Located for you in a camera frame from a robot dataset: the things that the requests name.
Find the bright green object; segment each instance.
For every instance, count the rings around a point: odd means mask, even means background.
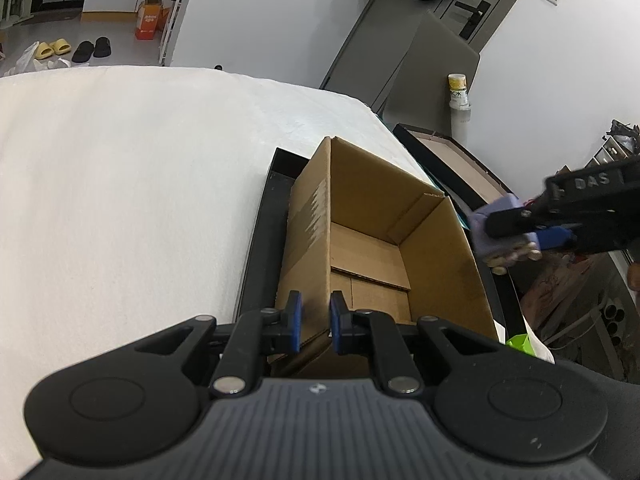
[[[520,350],[525,354],[533,355],[533,357],[536,356],[536,353],[533,351],[533,347],[531,346],[531,341],[529,340],[529,334],[515,335],[509,339],[506,344],[507,346]]]

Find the black slipper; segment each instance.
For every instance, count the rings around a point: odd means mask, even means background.
[[[107,57],[111,55],[111,41],[101,36],[95,40],[94,57]]]
[[[91,58],[91,54],[94,53],[94,44],[91,41],[83,41],[78,45],[76,51],[71,57],[71,61],[74,63],[86,63]]]

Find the yellow slipper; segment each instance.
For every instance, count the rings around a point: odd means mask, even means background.
[[[53,51],[58,54],[59,56],[62,56],[63,54],[66,54],[67,52],[71,52],[71,45],[69,45],[66,40],[63,40],[62,38],[60,38],[57,41],[54,41],[53,43],[51,43],[51,47],[53,49]]]
[[[34,58],[37,60],[47,59],[47,57],[53,56],[53,49],[49,46],[49,43],[41,42],[34,54]]]

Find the black door handle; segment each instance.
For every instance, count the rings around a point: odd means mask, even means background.
[[[479,23],[482,21],[482,17],[486,14],[486,12],[491,7],[491,4],[485,0],[482,0],[477,7],[470,6],[469,4],[464,4],[462,2],[456,2],[456,7],[460,9],[468,10],[471,12],[471,16],[468,20],[466,20],[466,25],[463,27],[460,32],[460,38],[463,40],[467,40],[471,37],[471,34]]]

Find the purple object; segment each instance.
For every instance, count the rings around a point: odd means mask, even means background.
[[[471,239],[474,243],[474,252],[481,260],[486,261],[489,258],[505,256],[512,253],[514,248],[530,242],[534,242],[536,248],[540,248],[538,236],[535,233],[510,236],[507,238],[491,238],[484,232],[484,223],[491,213],[517,207],[523,207],[522,202],[514,194],[508,194],[490,204],[482,206],[471,214],[469,217]]]

